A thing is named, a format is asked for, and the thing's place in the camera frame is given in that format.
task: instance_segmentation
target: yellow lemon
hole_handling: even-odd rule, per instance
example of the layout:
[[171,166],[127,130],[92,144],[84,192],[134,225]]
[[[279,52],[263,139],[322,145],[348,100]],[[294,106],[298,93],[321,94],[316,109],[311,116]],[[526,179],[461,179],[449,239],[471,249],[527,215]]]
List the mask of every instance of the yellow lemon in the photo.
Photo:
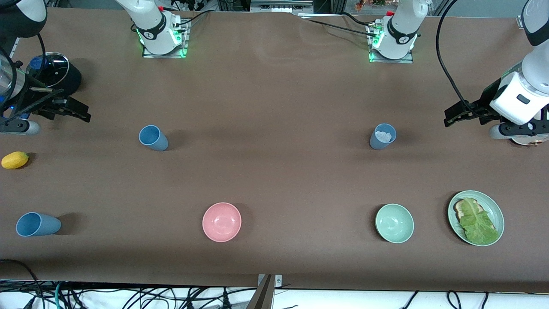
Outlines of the yellow lemon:
[[24,152],[16,151],[2,158],[2,167],[5,169],[16,169],[27,164],[29,155]]

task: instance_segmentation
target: mint green bowl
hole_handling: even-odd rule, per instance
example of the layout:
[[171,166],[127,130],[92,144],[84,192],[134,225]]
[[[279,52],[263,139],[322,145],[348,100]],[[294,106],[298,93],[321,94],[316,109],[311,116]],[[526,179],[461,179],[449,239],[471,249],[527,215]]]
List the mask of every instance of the mint green bowl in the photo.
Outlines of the mint green bowl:
[[[466,197],[474,198],[475,200],[477,200],[479,202],[479,205],[481,205],[482,208],[484,208],[484,210],[488,213],[488,217],[490,218],[492,224],[494,224],[494,227],[496,228],[496,231],[500,235],[494,242],[487,245],[477,245],[468,241],[465,237],[465,231],[461,227],[460,222],[457,219],[456,210],[453,207],[456,205],[457,202]],[[495,244],[501,238],[501,235],[503,234],[503,229],[505,228],[503,213],[501,213],[501,209],[496,204],[496,202],[490,196],[474,190],[461,191],[452,198],[450,204],[448,205],[448,221],[450,222],[450,226],[452,227],[453,231],[456,232],[457,236],[463,239],[463,241],[465,241],[466,243],[479,247],[486,247]]]
[[376,215],[376,229],[386,241],[401,244],[412,237],[412,214],[401,205],[387,204]]

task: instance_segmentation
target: lettuce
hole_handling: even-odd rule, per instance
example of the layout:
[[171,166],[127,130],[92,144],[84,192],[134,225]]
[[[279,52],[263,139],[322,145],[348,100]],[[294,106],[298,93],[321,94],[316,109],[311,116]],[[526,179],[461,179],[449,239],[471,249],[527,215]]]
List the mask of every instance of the lettuce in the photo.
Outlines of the lettuce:
[[470,242],[476,245],[489,245],[500,236],[494,229],[488,213],[484,210],[480,211],[474,199],[464,198],[461,211],[463,217],[460,219],[460,225]]

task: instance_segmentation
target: upright blue cup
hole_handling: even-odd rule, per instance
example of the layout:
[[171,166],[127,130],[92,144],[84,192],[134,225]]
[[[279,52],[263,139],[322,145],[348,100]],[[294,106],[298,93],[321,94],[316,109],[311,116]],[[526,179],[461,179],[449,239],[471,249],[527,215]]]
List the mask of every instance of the upright blue cup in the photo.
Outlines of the upright blue cup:
[[[380,140],[376,133],[378,133],[378,135],[380,135],[381,137],[385,137],[385,139]],[[393,128],[392,125],[387,123],[378,124],[378,126],[376,126],[376,128],[374,129],[372,136],[370,137],[370,146],[373,149],[380,150],[387,147],[390,143],[394,142],[395,139],[396,130],[395,128]]]
[[168,148],[168,139],[156,125],[148,125],[139,132],[139,141],[156,151]]
[[61,228],[58,218],[37,212],[27,212],[19,218],[15,231],[19,236],[44,236],[57,233]]

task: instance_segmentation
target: pink bowl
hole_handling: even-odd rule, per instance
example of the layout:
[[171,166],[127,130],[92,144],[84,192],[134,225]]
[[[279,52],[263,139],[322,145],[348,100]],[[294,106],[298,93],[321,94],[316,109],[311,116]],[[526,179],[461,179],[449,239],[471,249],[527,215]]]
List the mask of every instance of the pink bowl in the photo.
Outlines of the pink bowl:
[[242,218],[238,209],[229,203],[217,203],[208,208],[202,218],[206,236],[217,242],[233,239],[240,231]]

